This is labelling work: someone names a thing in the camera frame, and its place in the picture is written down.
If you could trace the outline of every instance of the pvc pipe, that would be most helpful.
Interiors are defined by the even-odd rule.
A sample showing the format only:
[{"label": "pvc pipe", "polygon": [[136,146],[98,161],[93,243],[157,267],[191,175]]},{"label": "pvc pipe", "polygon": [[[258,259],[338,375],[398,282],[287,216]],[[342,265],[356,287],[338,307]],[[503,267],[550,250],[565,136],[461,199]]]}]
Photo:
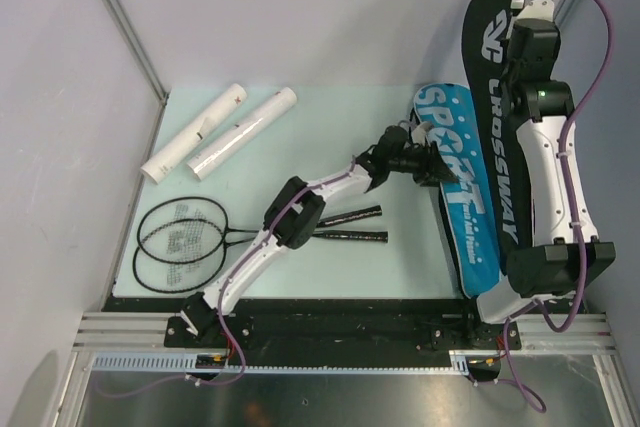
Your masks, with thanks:
[{"label": "pvc pipe", "polygon": [[225,160],[235,154],[251,139],[266,129],[278,117],[285,114],[298,101],[288,87],[276,92],[273,97],[242,119],[231,130],[193,157],[187,166],[198,179],[203,180]]},{"label": "pvc pipe", "polygon": [[246,98],[247,92],[240,85],[229,87],[140,168],[144,176],[159,184]]}]

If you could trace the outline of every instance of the light green surface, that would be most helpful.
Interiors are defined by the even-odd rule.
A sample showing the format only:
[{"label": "light green surface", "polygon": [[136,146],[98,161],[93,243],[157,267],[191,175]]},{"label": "light green surface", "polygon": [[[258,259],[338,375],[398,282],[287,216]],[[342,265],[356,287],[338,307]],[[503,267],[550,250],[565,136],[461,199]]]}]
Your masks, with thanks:
[{"label": "light green surface", "polygon": [[[145,181],[113,290],[116,297],[159,295],[138,285],[131,269],[135,230],[153,206],[174,197],[206,196],[227,209],[231,226],[260,228],[266,208],[287,179],[298,175],[310,181],[347,166],[351,156],[375,143],[388,125],[406,118],[416,91],[414,86],[291,87],[298,94],[298,104],[203,182],[190,173],[184,162],[160,185]],[[173,90],[154,150],[164,146],[222,90]],[[276,90],[247,89],[247,101],[204,145]],[[379,203],[382,217],[344,228],[388,230],[389,243],[312,239],[270,266],[246,296],[459,297],[457,279],[447,261],[448,254],[445,255],[434,199],[437,193],[419,188],[410,175],[392,174],[378,189],[329,206],[325,214]],[[243,249],[230,249],[225,268]],[[166,278],[164,272],[159,269],[159,282]]]}]

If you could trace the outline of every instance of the black badminton racket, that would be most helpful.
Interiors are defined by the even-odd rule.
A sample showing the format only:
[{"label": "black badminton racket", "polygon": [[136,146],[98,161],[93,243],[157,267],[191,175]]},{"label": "black badminton racket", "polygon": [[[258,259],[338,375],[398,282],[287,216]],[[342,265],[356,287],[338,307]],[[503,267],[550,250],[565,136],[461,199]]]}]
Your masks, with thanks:
[{"label": "black badminton racket", "polygon": [[[334,227],[382,215],[380,206],[323,219],[317,228]],[[196,290],[222,269],[227,249],[253,240],[257,230],[229,226],[224,207],[206,197],[180,197],[149,210],[136,232],[133,274],[144,288],[161,294]],[[230,236],[243,234],[230,240]],[[314,237],[331,240],[388,242],[388,232],[320,230]]]}]

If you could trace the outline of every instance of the gray wall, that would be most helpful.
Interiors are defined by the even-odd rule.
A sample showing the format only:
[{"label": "gray wall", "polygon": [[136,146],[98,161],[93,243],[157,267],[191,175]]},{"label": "gray wall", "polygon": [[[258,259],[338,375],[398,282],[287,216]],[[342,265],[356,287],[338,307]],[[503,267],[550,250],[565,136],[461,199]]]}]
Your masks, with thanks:
[{"label": "gray wall", "polygon": [[466,82],[469,0],[122,1],[173,87]]},{"label": "gray wall", "polygon": [[[588,290],[607,311],[636,398],[640,398],[640,10],[638,0],[605,0],[617,31],[613,63],[577,123],[582,185],[600,237],[616,244],[618,258]],[[563,29],[556,78],[570,82],[576,100],[603,57],[606,29],[589,0],[580,1]]]},{"label": "gray wall", "polygon": [[38,425],[158,106],[101,0],[0,0],[0,425]]}]

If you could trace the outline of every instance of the racket handle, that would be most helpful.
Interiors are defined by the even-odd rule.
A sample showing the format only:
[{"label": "racket handle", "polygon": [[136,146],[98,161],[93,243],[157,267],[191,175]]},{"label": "racket handle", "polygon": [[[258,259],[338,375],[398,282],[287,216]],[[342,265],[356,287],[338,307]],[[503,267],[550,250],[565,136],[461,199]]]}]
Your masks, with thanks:
[{"label": "racket handle", "polygon": [[389,232],[363,232],[358,230],[323,230],[322,232],[314,232],[313,236],[317,239],[328,240],[359,240],[365,242],[389,242]]},{"label": "racket handle", "polygon": [[353,212],[347,212],[346,214],[332,215],[325,219],[321,219],[316,225],[316,229],[323,227],[334,227],[340,224],[346,224],[347,222],[355,222],[356,220],[368,219],[369,217],[380,217],[382,215],[382,207],[374,205],[368,209],[354,210]]}]

